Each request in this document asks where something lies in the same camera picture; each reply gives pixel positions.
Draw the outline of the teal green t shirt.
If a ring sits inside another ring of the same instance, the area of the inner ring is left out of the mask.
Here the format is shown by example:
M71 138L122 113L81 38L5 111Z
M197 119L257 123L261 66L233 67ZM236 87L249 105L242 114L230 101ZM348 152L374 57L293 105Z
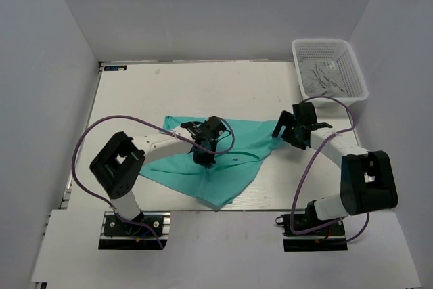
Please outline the teal green t shirt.
M227 122L234 130L234 147L217 155L210 168L194 163L191 154L177 154L143 166L140 175L217 209L231 204L282 140L272 137L275 120Z

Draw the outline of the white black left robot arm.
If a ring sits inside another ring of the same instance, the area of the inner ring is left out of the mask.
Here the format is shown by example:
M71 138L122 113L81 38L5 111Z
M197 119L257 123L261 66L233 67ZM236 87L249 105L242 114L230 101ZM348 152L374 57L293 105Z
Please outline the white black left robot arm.
M143 213L133 187L143 166L177 154L193 154L193 162L205 168L215 164L217 144L228 128L216 116L203 122L181 123L168 132L139 138L115 133L91 162L89 169L120 214L120 226L136 234L143 226Z

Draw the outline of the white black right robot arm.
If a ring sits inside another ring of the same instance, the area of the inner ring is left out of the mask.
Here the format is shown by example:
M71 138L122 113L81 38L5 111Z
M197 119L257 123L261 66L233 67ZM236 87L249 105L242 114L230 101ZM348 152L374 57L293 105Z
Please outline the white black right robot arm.
M342 131L319 122L311 102L283 111L272 133L291 146L323 154L340 169L340 190L332 196L313 200L304 212L291 212L277 218L287 236L321 234L347 216L396 208L398 193L389 155L369 151L347 142Z

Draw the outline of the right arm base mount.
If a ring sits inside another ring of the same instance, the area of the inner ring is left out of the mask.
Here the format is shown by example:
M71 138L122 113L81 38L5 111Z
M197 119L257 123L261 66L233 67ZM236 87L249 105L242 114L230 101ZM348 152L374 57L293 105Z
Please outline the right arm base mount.
M348 250L342 222L298 236L291 231L289 221L289 214L280 215L275 219L275 224L283 229L283 250L285 252L341 252Z

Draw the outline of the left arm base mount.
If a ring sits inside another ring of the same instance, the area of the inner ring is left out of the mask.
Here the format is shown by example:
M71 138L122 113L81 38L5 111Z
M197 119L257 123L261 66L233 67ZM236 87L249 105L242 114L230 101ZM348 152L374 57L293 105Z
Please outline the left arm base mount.
M125 223L113 212L105 212L99 236L99 250L163 250L170 232L169 212L146 212L140 223L152 228L156 236L145 226Z

